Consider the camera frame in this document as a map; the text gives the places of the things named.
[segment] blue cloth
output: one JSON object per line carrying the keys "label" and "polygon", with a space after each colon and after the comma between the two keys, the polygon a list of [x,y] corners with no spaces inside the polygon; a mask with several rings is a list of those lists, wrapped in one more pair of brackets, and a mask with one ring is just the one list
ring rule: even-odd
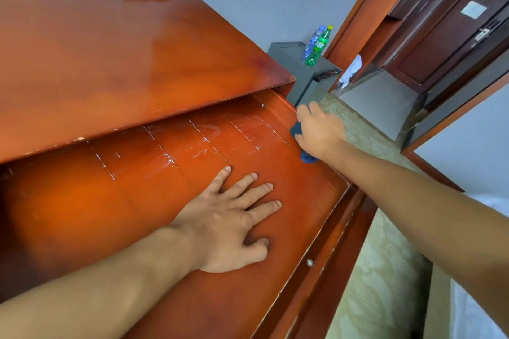
{"label": "blue cloth", "polygon": [[[295,138],[296,134],[302,134],[302,127],[300,122],[296,122],[295,125],[290,128],[289,132],[293,138]],[[311,154],[305,152],[304,150],[302,150],[302,153],[300,154],[300,159],[306,163],[313,163],[318,161],[318,158],[313,157]]]}

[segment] open drawer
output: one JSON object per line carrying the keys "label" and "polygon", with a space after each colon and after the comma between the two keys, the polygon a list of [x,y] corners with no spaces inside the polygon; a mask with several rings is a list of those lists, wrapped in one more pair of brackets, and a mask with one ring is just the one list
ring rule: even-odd
{"label": "open drawer", "polygon": [[263,200],[283,202],[248,235],[270,239],[268,258],[230,273],[190,274],[127,336],[268,337],[277,326],[286,333],[347,225],[352,198],[360,201],[326,164],[300,160],[289,134],[295,120],[295,109],[266,90],[3,165],[0,295],[82,268],[166,225],[229,164],[226,186],[257,172],[258,183],[274,184]]}

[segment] wooden door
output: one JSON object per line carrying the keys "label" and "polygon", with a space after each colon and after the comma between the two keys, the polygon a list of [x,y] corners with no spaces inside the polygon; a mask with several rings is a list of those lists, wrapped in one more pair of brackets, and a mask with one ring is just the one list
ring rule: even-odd
{"label": "wooden door", "polygon": [[509,17],[508,3],[445,0],[387,71],[419,93],[428,91]]}

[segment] left hand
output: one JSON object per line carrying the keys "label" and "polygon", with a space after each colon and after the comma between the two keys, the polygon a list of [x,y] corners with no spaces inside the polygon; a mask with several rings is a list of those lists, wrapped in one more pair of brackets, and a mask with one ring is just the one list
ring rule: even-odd
{"label": "left hand", "polygon": [[187,204],[169,225],[190,237],[196,247],[195,268],[205,272],[228,272],[264,260],[268,239],[262,238],[250,246],[243,243],[253,226],[281,207],[281,201],[271,201],[246,211],[273,188],[268,183],[244,193],[258,178],[256,173],[220,194],[231,171],[230,167],[221,170],[208,188]]}

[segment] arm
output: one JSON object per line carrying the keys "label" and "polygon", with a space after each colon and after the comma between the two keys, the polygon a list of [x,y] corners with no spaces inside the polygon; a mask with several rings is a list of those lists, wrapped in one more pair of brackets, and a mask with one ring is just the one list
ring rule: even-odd
{"label": "arm", "polygon": [[299,145],[369,195],[425,256],[471,294],[509,334],[509,218],[429,177],[346,142],[341,120],[300,106]]}
{"label": "arm", "polygon": [[272,185],[243,194],[257,178],[252,173],[219,194],[230,172],[223,169],[169,226],[0,305],[0,337],[119,338],[189,272],[227,272],[264,260],[267,239],[251,246],[243,242],[281,203],[246,212]]}

